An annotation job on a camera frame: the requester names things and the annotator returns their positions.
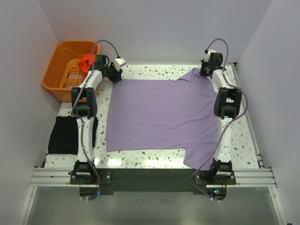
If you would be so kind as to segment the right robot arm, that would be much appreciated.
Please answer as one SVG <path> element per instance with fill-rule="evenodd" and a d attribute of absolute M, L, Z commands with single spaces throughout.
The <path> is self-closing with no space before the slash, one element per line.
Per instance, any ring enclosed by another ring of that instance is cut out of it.
<path fill-rule="evenodd" d="M 201 76 L 209 77 L 217 86 L 214 115 L 221 122 L 221 140 L 212 157 L 207 171 L 199 170 L 195 174 L 196 185 L 235 185 L 231 157 L 232 120 L 238 117 L 242 92 L 228 84 L 226 75 L 222 75 L 223 55 L 214 50 L 205 50 L 206 58 L 202 60 Z"/>

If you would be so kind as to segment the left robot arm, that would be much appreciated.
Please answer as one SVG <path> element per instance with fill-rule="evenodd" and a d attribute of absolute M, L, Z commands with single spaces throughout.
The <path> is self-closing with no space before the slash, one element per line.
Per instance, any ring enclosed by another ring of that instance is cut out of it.
<path fill-rule="evenodd" d="M 71 115 L 76 118 L 78 130 L 78 153 L 71 176 L 71 184 L 97 184 L 98 173 L 94 165 L 96 115 L 98 105 L 95 90 L 104 78 L 116 83 L 121 81 L 121 69 L 126 61 L 117 56 L 109 61 L 105 55 L 95 55 L 84 81 L 71 89 Z"/>

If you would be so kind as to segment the purple t shirt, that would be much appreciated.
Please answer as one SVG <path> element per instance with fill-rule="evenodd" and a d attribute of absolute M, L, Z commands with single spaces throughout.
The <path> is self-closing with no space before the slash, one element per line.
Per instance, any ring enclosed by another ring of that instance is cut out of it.
<path fill-rule="evenodd" d="M 215 100 L 198 68 L 177 80 L 122 80 L 112 89 L 106 150 L 184 149 L 184 165 L 208 170 L 219 139 Z"/>

